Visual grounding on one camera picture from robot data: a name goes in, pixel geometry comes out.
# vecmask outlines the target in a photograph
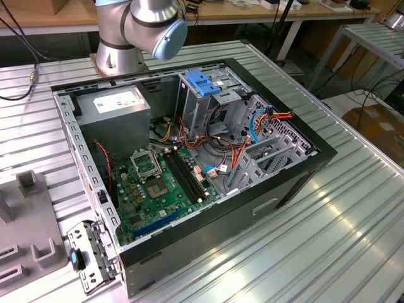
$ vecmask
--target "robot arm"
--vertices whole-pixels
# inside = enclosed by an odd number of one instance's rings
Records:
[[[184,45],[187,25],[176,0],[97,0],[100,45],[97,67],[108,76],[145,69],[141,50],[160,60]]]

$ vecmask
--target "red cable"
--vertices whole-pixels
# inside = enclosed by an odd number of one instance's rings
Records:
[[[105,150],[105,148],[98,142],[98,141],[94,141],[94,143],[96,145],[98,145],[99,148],[102,149],[105,159],[107,160],[107,165],[108,165],[108,176],[109,176],[109,192],[112,192],[112,169],[111,169],[111,165],[109,163],[109,157],[108,157],[108,152],[107,150]]]

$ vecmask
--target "blue pcie slot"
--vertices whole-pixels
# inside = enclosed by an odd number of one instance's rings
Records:
[[[133,237],[139,237],[141,235],[147,234],[148,232],[151,232],[152,230],[155,230],[161,226],[163,226],[166,223],[169,223],[173,220],[175,220],[178,217],[178,214],[181,212],[182,208],[180,208],[179,210],[176,210],[174,213],[172,213],[171,215],[165,217],[165,218],[161,218],[159,221],[156,221],[152,224],[149,224],[145,227],[143,227],[142,229],[139,229],[135,232],[133,232]]]

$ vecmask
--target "metal workbench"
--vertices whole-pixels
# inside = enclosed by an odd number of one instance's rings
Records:
[[[388,64],[391,64],[398,69],[404,69],[404,32],[397,32],[380,23],[343,25],[337,31],[334,39],[331,41],[320,62],[317,64],[309,85],[307,86],[308,90],[313,89],[313,86],[317,82],[322,70],[344,36],[350,38],[352,42],[337,62],[334,71],[347,60],[350,53],[358,44],[385,60],[385,63],[380,67],[376,74],[382,75]]]
[[[395,302],[404,292],[404,171],[336,118],[251,45],[184,47],[151,69],[234,57],[337,151],[284,208],[134,298],[136,302]],[[0,94],[27,89],[31,66],[0,69]],[[66,231],[92,219],[49,87],[98,77],[89,59],[39,66],[29,100],[0,101],[0,182],[24,170],[46,176]],[[1,302],[126,302],[120,281],[85,297],[65,268]]]

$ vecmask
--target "ram slot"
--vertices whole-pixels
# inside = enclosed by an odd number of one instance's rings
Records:
[[[199,199],[206,198],[180,156],[175,153],[167,153],[163,155],[163,159],[192,204],[197,203]]]

